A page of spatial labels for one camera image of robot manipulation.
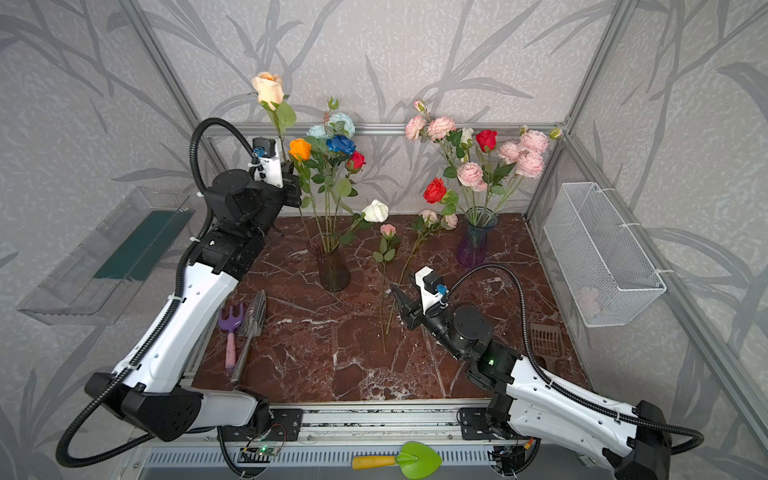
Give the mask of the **green stem small red rose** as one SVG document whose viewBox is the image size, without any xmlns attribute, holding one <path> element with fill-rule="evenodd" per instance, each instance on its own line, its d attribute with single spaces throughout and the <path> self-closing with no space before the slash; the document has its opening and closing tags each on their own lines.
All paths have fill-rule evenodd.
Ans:
<svg viewBox="0 0 768 480">
<path fill-rule="evenodd" d="M 342 244 L 350 243 L 357 230 L 365 223 L 363 214 L 355 212 L 350 206 L 358 192 L 355 188 L 354 177 L 361 172 L 365 165 L 365 157 L 358 151 L 332 152 L 329 157 L 328 194 L 328 226 L 327 245 L 334 250 Z"/>
</svg>

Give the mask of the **small pink bud spray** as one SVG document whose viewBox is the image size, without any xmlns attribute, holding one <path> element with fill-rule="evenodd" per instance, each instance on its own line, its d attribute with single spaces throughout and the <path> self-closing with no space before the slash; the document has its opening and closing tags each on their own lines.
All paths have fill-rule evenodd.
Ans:
<svg viewBox="0 0 768 480">
<path fill-rule="evenodd" d="M 417 219 L 410 224 L 410 228 L 415 233 L 416 237 L 412 242 L 408 255 L 406 256 L 406 259 L 404 261 L 404 265 L 401 269 L 401 273 L 398 277 L 397 283 L 401 283 L 404 280 L 405 272 L 410 262 L 419 253 L 419 250 L 421 249 L 421 247 L 434 234 L 442 230 L 445 230 L 445 231 L 454 230 L 457 228 L 457 226 L 458 226 L 458 217 L 456 214 L 443 216 L 431 209 L 422 210 L 419 213 L 419 216 L 417 217 Z M 397 236 L 398 236 L 398 243 L 396 245 L 396 255 L 398 252 L 398 246 L 402 241 L 402 237 L 399 236 L 398 233 L 397 233 Z"/>
</svg>

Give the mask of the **small green circuit board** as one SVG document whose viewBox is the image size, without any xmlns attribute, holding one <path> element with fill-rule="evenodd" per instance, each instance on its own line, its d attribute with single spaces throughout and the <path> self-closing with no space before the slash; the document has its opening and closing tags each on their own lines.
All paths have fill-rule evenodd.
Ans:
<svg viewBox="0 0 768 480">
<path fill-rule="evenodd" d="M 248 464 L 270 463 L 283 449 L 282 445 L 246 446 L 240 451 L 239 462 Z"/>
</svg>

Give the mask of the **peach rosebud stem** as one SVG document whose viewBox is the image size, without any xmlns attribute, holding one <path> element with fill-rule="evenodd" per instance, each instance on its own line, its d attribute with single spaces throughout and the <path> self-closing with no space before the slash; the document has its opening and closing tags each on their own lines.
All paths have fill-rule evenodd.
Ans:
<svg viewBox="0 0 768 480">
<path fill-rule="evenodd" d="M 277 130 L 281 147 L 281 162 L 288 164 L 288 149 L 285 146 L 286 132 L 296 123 L 296 113 L 287 103 L 283 90 L 282 79 L 269 72 L 258 73 L 251 81 L 256 92 L 259 105 L 265 110 L 267 117 Z"/>
</svg>

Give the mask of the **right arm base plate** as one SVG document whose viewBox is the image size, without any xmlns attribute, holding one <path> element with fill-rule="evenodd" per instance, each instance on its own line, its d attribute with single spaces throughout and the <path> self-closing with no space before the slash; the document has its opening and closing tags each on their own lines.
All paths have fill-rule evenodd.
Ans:
<svg viewBox="0 0 768 480">
<path fill-rule="evenodd" d="M 494 425 L 486 415 L 486 408 L 463 407 L 456 415 L 461 437 L 470 440 L 509 440 L 512 433 L 506 428 Z"/>
</svg>

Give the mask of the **brown plastic scoop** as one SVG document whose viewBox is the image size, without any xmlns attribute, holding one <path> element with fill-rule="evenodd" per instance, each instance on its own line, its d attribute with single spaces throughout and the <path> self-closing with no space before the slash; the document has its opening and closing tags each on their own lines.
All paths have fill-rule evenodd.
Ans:
<svg viewBox="0 0 768 480">
<path fill-rule="evenodd" d="M 532 324 L 530 339 L 533 356 L 538 365 L 554 373 L 556 362 L 564 355 L 560 329 L 551 325 Z"/>
</svg>

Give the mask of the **dark red rose stem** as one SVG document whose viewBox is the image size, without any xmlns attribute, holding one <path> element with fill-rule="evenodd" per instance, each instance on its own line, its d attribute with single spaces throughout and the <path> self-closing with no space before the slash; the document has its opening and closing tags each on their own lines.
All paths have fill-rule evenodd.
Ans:
<svg viewBox="0 0 768 480">
<path fill-rule="evenodd" d="M 490 185 L 500 185 L 516 165 L 519 152 L 514 142 L 497 141 L 498 132 L 483 130 L 475 135 L 476 153 L 483 179 Z"/>
</svg>

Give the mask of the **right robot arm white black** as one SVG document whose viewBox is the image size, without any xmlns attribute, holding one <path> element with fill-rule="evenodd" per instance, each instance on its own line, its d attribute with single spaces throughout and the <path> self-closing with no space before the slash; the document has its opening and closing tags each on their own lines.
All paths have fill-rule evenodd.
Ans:
<svg viewBox="0 0 768 480">
<path fill-rule="evenodd" d="M 494 340 L 492 322 L 469 303 L 450 306 L 429 292 L 412 299 L 399 288 L 392 293 L 407 328 L 427 330 L 467 364 L 474 385 L 491 393 L 485 417 L 495 434 L 555 443 L 617 479 L 669 477 L 671 437 L 643 424 L 663 422 L 655 405 L 641 401 L 632 406 L 536 372 L 528 357 Z"/>
</svg>

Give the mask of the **clear plastic wall tray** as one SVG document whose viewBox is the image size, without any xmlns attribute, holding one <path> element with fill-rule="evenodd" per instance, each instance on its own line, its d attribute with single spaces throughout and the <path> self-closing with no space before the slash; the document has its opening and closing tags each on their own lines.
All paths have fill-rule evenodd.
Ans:
<svg viewBox="0 0 768 480">
<path fill-rule="evenodd" d="M 46 325 L 114 324 L 192 219 L 189 199 L 135 188 L 18 311 Z"/>
</svg>

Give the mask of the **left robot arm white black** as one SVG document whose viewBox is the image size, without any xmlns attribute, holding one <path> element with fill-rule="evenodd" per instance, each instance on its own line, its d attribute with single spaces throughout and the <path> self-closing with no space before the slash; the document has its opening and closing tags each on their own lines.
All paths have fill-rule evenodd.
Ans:
<svg viewBox="0 0 768 480">
<path fill-rule="evenodd" d="M 111 373 L 96 373 L 85 391 L 117 418 L 169 442 L 190 430 L 255 427 L 264 400 L 241 391 L 197 390 L 181 384 L 194 347 L 244 278 L 285 206 L 301 204 L 298 178 L 282 187 L 263 173 L 233 169 L 218 175 L 204 198 L 216 225 L 193 242 L 182 281 L 146 334 Z"/>
</svg>

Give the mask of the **white rosebud stem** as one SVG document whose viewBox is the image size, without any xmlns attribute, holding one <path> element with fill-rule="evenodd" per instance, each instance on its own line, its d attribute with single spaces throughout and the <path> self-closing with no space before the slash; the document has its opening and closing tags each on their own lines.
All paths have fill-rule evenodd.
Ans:
<svg viewBox="0 0 768 480">
<path fill-rule="evenodd" d="M 461 146 L 462 147 L 470 147 L 473 142 L 473 136 L 474 136 L 474 130 L 469 127 L 465 127 L 462 129 L 462 135 L 461 135 Z"/>
</svg>

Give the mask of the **aluminium front rail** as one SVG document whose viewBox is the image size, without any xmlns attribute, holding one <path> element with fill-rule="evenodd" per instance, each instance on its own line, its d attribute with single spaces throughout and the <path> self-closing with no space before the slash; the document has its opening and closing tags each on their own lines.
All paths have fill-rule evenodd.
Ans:
<svg viewBox="0 0 768 480">
<path fill-rule="evenodd" d="M 538 447 L 557 445 L 520 435 L 509 440 L 465 441 L 456 420 L 463 407 L 486 408 L 481 399 L 277 405 L 273 409 L 304 411 L 296 442 L 247 440 L 240 435 L 241 427 L 225 427 L 221 433 L 209 428 L 170 443 L 150 441 L 125 454 L 112 476 L 137 479 L 150 468 L 225 468 L 229 462 L 256 472 L 279 467 L 349 467 L 356 456 L 395 455 L 408 442 L 431 447 L 443 466 L 489 466 L 513 474 L 532 461 Z M 282 445 L 283 449 L 270 463 L 239 462 L 243 447 L 260 445 Z"/>
</svg>

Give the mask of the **white rose stem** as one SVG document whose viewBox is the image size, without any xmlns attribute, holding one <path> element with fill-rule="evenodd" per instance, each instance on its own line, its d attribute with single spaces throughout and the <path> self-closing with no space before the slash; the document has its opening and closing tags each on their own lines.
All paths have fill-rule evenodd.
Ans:
<svg viewBox="0 0 768 480">
<path fill-rule="evenodd" d="M 359 231 L 366 230 L 374 224 L 384 223 L 389 217 L 389 207 L 378 199 L 372 200 L 363 210 L 354 214 L 350 225 L 338 236 L 340 245 L 351 243 Z"/>
</svg>

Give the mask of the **pink rosebud stem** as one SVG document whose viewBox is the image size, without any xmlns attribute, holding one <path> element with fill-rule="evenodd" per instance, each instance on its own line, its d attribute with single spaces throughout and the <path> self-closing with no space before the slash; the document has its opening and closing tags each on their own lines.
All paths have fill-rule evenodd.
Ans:
<svg viewBox="0 0 768 480">
<path fill-rule="evenodd" d="M 382 346 L 383 346 L 383 349 L 386 349 L 383 309 L 384 309 L 385 291 L 388 285 L 387 266 L 394 259 L 396 255 L 396 245 L 398 243 L 398 236 L 397 236 L 397 229 L 392 224 L 382 224 L 379 229 L 379 232 L 380 232 L 379 248 L 372 253 L 372 257 L 376 261 L 379 267 L 379 273 L 381 276 L 377 318 L 379 321 Z"/>
</svg>

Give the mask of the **dark glass cup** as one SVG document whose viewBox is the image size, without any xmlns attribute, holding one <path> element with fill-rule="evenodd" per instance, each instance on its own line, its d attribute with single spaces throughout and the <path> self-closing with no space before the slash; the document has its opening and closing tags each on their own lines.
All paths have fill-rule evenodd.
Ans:
<svg viewBox="0 0 768 480">
<path fill-rule="evenodd" d="M 339 292 L 350 284 L 351 274 L 335 237 L 315 235 L 308 241 L 308 249 L 316 260 L 319 283 L 323 289 Z"/>
</svg>

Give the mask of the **purple ribbed glass vase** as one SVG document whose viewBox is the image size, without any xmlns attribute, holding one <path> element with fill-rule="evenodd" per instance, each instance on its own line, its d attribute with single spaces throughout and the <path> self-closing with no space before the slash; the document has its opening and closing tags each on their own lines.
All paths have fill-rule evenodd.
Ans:
<svg viewBox="0 0 768 480">
<path fill-rule="evenodd" d="M 459 243 L 456 259 L 465 268 L 485 262 L 489 233 L 498 223 L 498 216 L 487 207 L 472 207 L 465 215 L 467 230 Z"/>
</svg>

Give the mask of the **white blue flower stem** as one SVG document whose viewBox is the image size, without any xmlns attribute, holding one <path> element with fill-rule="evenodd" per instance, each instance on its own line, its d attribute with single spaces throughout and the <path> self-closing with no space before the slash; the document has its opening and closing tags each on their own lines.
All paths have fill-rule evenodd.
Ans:
<svg viewBox="0 0 768 480">
<path fill-rule="evenodd" d="M 354 120 L 339 109 L 339 100 L 330 97 L 327 102 L 327 110 L 323 121 L 320 124 L 312 126 L 304 140 L 312 146 L 312 177 L 311 186 L 317 204 L 317 213 L 322 226 L 323 234 L 326 232 L 326 200 L 325 186 L 323 177 L 324 156 L 327 154 L 326 140 L 335 135 L 345 135 L 353 139 L 356 129 Z"/>
</svg>

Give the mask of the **orange rose stem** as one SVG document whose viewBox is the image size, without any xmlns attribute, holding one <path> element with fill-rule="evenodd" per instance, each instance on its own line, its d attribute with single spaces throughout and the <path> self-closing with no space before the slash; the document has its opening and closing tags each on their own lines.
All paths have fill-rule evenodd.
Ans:
<svg viewBox="0 0 768 480">
<path fill-rule="evenodd" d="M 323 230 L 317 213 L 317 204 L 311 186 L 312 177 L 312 146 L 304 139 L 292 140 L 288 151 L 299 177 L 300 187 L 304 193 L 305 199 L 302 201 L 303 208 L 310 208 L 313 213 L 314 221 L 317 227 L 317 234 L 321 238 L 323 247 L 327 247 L 327 241 L 323 239 Z"/>
</svg>

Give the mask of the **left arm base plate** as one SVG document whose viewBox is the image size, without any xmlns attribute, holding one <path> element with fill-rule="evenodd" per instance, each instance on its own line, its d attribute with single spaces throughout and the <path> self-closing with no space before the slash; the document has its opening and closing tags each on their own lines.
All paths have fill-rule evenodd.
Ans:
<svg viewBox="0 0 768 480">
<path fill-rule="evenodd" d="M 303 416 L 300 408 L 260 409 L 240 428 L 240 435 L 247 440 L 296 442 Z"/>
</svg>

